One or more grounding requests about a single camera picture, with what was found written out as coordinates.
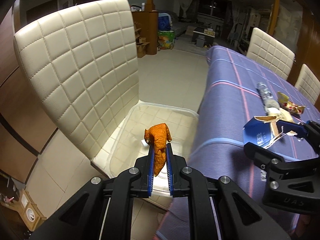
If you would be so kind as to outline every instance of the gray bin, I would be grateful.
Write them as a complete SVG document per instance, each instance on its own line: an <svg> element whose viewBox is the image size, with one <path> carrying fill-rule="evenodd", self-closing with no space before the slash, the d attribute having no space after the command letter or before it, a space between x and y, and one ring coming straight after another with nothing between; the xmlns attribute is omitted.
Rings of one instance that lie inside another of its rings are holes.
<svg viewBox="0 0 320 240"><path fill-rule="evenodd" d="M204 46L205 37L203 35L199 35L197 38L196 46L203 48Z"/></svg>

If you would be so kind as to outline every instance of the crumpled plastic wrapper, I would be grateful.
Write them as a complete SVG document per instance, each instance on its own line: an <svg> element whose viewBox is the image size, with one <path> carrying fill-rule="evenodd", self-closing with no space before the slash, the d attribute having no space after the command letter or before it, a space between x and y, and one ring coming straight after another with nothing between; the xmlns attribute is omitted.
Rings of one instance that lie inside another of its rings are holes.
<svg viewBox="0 0 320 240"><path fill-rule="evenodd" d="M167 141L172 141L170 131L165 123L157 124L150 129L145 129L144 140L148 145L153 145L155 152L154 176L158 176L166 162Z"/></svg>
<svg viewBox="0 0 320 240"><path fill-rule="evenodd" d="M302 114L306 106L298 106L291 101L289 101L289 97L278 91L278 102L280 106L292 114Z"/></svg>

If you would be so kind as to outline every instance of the clear plastic container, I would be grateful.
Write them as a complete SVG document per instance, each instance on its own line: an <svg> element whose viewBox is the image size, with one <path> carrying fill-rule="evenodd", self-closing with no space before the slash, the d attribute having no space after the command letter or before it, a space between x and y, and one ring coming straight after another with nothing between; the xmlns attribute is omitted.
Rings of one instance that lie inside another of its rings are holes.
<svg viewBox="0 0 320 240"><path fill-rule="evenodd" d="M111 177L134 166L137 158L148 155L149 146L142 145L144 130L166 123L172 137L173 154L188 160L193 144L198 114L194 111L152 103L134 106L127 115L107 163ZM166 165L153 180L153 194L170 196Z"/></svg>

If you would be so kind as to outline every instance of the table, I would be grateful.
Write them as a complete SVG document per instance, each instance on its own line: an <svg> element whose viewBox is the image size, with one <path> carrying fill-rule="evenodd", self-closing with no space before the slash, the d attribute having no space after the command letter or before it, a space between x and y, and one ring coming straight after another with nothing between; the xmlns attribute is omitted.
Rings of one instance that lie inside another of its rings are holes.
<svg viewBox="0 0 320 240"><path fill-rule="evenodd" d="M206 91L199 109L199 123L193 150L188 161L204 176L219 178L227 175L257 203L262 205L265 182L261 170L243 152L243 126L255 115L265 115L263 103L256 90L264 82L273 95L287 94L297 104L306 105L301 120L320 122L318 110L292 85L268 68L221 46L207 51L210 66ZM305 141L285 136L271 151L281 154L286 161L315 158ZM264 206L264 209L287 231L295 229L298 214ZM175 198L156 232L161 239L189 239L188 204L186 198Z"/></svg>
<svg viewBox="0 0 320 240"><path fill-rule="evenodd" d="M197 42L196 39L198 38L199 34L204 35L204 37L205 37L204 44L205 45L209 46L209 45L213 44L215 36L204 33L204 28L199 28L199 27L194 29L191 42Z"/></svg>

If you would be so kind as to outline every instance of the coffee table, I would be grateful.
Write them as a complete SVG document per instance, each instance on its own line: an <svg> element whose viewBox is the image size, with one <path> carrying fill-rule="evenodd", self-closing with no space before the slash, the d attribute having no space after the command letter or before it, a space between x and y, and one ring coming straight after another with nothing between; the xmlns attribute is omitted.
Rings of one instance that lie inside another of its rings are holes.
<svg viewBox="0 0 320 240"><path fill-rule="evenodd" d="M204 33L204 28L199 28L199 27L194 29L191 42L196 43L196 41L197 41L196 39L198 38L199 35L204 35L204 38L205 38L204 44L205 45L209 46L209 45L213 44L215 36Z"/></svg>

